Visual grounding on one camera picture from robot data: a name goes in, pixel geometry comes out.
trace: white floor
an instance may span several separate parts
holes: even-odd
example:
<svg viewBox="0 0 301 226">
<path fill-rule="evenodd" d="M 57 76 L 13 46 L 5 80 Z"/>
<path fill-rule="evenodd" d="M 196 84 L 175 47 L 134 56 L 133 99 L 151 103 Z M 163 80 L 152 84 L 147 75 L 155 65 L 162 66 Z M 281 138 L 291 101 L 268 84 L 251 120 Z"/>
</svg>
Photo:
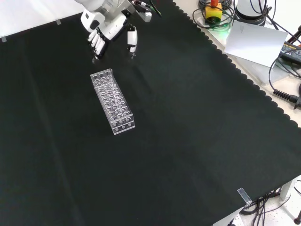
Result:
<svg viewBox="0 0 301 226">
<path fill-rule="evenodd" d="M 297 182 L 295 186 L 301 191 L 301 182 Z M 283 202 L 280 197 L 271 198 L 266 203 L 266 211 L 273 210 L 279 207 Z M 294 189 L 291 194 L 290 200 L 284 204 L 281 208 L 269 212 L 266 214 L 265 226 L 296 226 L 294 219 L 298 217 L 301 211 L 301 195 L 299 195 Z M 235 226 L 252 226 L 252 220 L 254 215 L 243 216 L 239 215 L 234 220 Z"/>
</svg>

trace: white paper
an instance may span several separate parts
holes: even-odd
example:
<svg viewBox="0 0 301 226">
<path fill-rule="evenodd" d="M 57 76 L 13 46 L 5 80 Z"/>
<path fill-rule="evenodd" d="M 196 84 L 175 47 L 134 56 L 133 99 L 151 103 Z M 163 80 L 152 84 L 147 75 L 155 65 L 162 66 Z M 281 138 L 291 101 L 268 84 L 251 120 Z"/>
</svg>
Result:
<svg viewBox="0 0 301 226">
<path fill-rule="evenodd" d="M 288 33 L 235 21 L 225 53 L 270 67 L 279 56 Z"/>
</svg>

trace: white table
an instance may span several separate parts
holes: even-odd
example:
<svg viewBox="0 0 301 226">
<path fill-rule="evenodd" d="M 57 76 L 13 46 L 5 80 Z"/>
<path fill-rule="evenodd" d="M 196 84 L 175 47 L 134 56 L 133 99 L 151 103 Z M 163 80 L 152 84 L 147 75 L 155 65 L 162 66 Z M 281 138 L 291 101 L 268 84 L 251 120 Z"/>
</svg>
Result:
<svg viewBox="0 0 301 226">
<path fill-rule="evenodd" d="M 192 17 L 193 10 L 198 8 L 198 0 L 174 0 L 174 2 L 190 17 Z M 274 0 L 268 0 L 268 4 L 271 6 L 273 2 Z M 286 7 L 287 4 L 294 5 L 294 7 L 288 9 Z M 297 17 L 300 9 L 300 0 L 278 0 L 275 21 L 291 33 L 295 33 L 300 26 L 300 20 L 299 18 L 294 20 L 292 16 L 295 15 Z M 0 37 L 8 36 L 67 16 L 72 16 L 82 11 L 83 7 L 73 0 L 2 0 L 0 1 Z M 227 34 L 221 34 L 220 32 L 210 33 L 207 30 L 203 31 L 209 36 L 217 48 L 224 50 Z M 229 56 L 229 58 L 233 60 L 233 63 L 237 65 L 237 68 L 239 68 L 242 73 L 246 74 L 249 79 L 259 85 L 268 96 L 271 96 L 272 100 L 291 117 L 291 120 L 297 122 L 299 127 L 301 127 L 301 111 L 293 111 L 292 105 L 275 97 L 272 89 L 258 79 L 259 74 L 268 76 L 266 71 L 264 71 L 266 69 L 258 68 L 254 66 L 254 63 L 236 59 L 233 56 Z M 281 91 L 297 95 L 297 88 L 300 82 L 301 81 L 290 76 L 276 82 L 274 86 Z M 285 199 L 289 196 L 293 183 L 294 180 L 284 186 L 285 192 L 282 193 L 282 198 Z M 215 223 L 214 226 L 226 226 L 241 209 L 242 208 Z"/>
</svg>

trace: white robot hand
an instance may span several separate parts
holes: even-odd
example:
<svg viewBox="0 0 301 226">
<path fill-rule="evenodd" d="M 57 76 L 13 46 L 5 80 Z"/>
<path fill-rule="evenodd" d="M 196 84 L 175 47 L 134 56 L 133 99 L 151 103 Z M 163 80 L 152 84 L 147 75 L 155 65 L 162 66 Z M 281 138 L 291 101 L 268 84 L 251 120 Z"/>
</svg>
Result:
<svg viewBox="0 0 301 226">
<path fill-rule="evenodd" d="M 91 34 L 88 38 L 96 59 L 103 57 L 109 43 L 118 38 L 127 28 L 128 50 L 133 58 L 135 55 L 138 34 L 137 29 L 128 22 L 133 13 L 145 21 L 151 20 L 151 12 L 129 0 L 75 0 L 86 8 L 81 21 Z"/>
</svg>

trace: black tablecloth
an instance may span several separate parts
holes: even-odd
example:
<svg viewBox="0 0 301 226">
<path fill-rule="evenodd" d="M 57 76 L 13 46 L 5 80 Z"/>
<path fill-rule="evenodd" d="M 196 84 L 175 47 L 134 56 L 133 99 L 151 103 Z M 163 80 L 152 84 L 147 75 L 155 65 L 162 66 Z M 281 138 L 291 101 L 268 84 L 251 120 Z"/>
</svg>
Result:
<svg viewBox="0 0 301 226">
<path fill-rule="evenodd" d="M 0 44 L 2 226 L 209 226 L 301 173 L 300 130 L 171 0 L 92 64 L 80 15 Z M 136 128 L 114 136 L 90 74 Z"/>
</svg>

